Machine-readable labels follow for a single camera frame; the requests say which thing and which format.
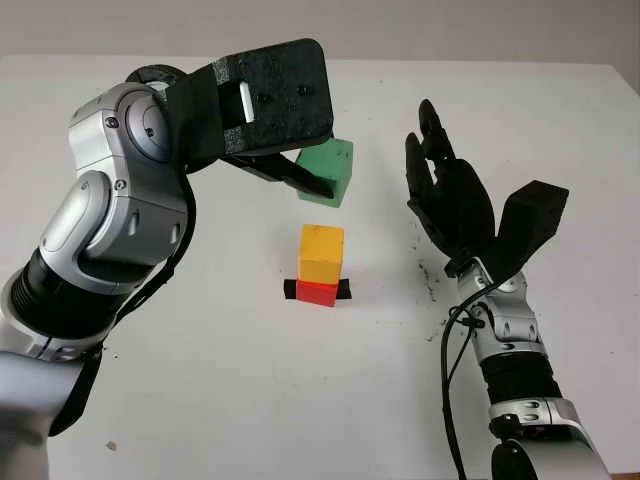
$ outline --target green block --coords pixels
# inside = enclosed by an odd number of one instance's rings
[[[321,145],[303,148],[296,163],[314,175],[329,180],[333,198],[322,198],[298,192],[298,198],[338,208],[347,191],[353,165],[353,143],[330,138]]]

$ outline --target white table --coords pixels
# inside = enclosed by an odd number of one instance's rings
[[[152,62],[207,59],[0,62],[0,277],[27,261],[73,182],[72,112]],[[50,442],[52,479],[453,477],[438,351],[455,289],[405,206],[403,143],[423,97],[498,213],[534,178],[571,190],[525,269],[529,300],[608,468],[640,469],[640,99],[604,66],[344,61],[329,75],[335,132],[355,143],[343,206],[221,163],[194,176],[191,249],[108,340],[84,417]],[[345,227],[354,299],[335,310],[283,300],[303,223]],[[486,477],[494,441],[471,351],[453,402],[468,473]]]

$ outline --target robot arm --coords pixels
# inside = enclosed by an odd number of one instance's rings
[[[173,273],[195,222],[187,173],[221,158],[332,196],[279,156],[331,134],[316,42],[231,55],[189,75],[145,67],[128,80],[73,115],[77,180],[0,294],[2,480],[48,478],[46,439],[82,415],[102,342]],[[158,80],[163,92],[148,85]]]
[[[573,404],[562,397],[527,304],[520,271],[558,227],[568,191],[531,182],[505,204],[495,235],[491,201],[473,168],[453,153],[433,105],[420,105],[419,142],[407,138],[409,207],[433,243],[449,258],[457,278],[458,307],[442,336],[442,393],[445,430],[460,479],[466,479],[453,426],[448,337],[463,313],[476,358],[487,383],[490,430],[500,440],[492,455],[494,480],[589,479],[609,476]],[[426,159],[435,164],[434,181]]]

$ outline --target yellow block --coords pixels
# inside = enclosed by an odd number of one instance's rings
[[[344,230],[303,225],[298,250],[298,280],[335,285],[342,270]]]

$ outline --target red cube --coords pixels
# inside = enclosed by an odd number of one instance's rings
[[[301,302],[315,303],[325,307],[333,307],[338,295],[338,284],[313,283],[296,280],[296,299]]]

